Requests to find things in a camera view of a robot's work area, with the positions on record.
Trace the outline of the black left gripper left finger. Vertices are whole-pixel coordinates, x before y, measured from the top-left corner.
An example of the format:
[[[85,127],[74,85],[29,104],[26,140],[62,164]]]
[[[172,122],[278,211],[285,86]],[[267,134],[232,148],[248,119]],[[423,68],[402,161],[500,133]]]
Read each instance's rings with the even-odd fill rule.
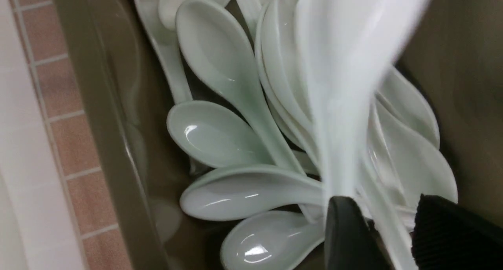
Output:
[[[349,197],[330,198],[325,224],[327,270],[390,270],[357,203]]]

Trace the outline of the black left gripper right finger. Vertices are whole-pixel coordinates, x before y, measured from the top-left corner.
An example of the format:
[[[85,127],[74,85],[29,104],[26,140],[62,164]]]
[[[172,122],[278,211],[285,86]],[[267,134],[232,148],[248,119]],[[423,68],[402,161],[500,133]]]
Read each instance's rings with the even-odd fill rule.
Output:
[[[501,270],[503,230],[438,195],[421,195],[411,252],[420,270]]]

